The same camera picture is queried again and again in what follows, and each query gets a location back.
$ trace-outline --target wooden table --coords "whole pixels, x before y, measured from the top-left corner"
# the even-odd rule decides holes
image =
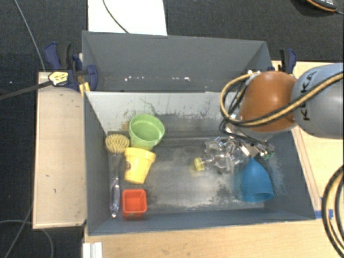
[[[324,63],[298,62],[294,74]],[[82,144],[81,99],[76,92],[60,90],[61,100],[39,91],[37,153],[34,183],[33,228],[82,225],[86,219],[85,170]],[[71,111],[65,112],[67,102]],[[47,134],[56,125],[71,130],[67,138]],[[343,164],[343,141],[319,139],[294,128],[293,136],[315,210],[330,176]],[[56,156],[72,148],[74,156]],[[84,241],[103,243],[103,257],[338,257],[322,221],[298,221],[202,230],[88,236]]]

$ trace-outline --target white paper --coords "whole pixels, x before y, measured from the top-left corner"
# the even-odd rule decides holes
[[[167,35],[163,0],[105,0],[115,19],[130,33]],[[102,0],[88,0],[88,30],[124,32]]]

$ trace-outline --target yellow tag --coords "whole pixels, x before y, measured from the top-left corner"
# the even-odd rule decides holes
[[[48,76],[48,79],[54,86],[64,86],[69,82],[68,76],[68,73],[65,71],[55,71]]]

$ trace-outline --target gray bin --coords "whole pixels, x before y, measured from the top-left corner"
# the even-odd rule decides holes
[[[240,202],[233,197],[231,175],[192,167],[204,142],[219,135],[224,84],[249,69],[271,66],[266,43],[84,32],[83,57],[85,65],[96,65],[100,78],[97,91],[84,99],[89,235],[314,219],[291,133],[274,137],[275,158],[260,161],[277,189],[267,202]],[[120,180],[122,190],[147,191],[148,211],[141,221],[121,214],[112,219],[104,139],[127,133],[128,121],[141,113],[159,117],[166,134],[154,149],[145,184],[126,183],[124,166]]]

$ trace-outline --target yellow cup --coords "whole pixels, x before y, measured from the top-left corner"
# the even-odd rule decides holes
[[[152,163],[155,161],[155,154],[141,148],[129,147],[125,149],[124,155],[124,179],[127,182],[143,184]]]

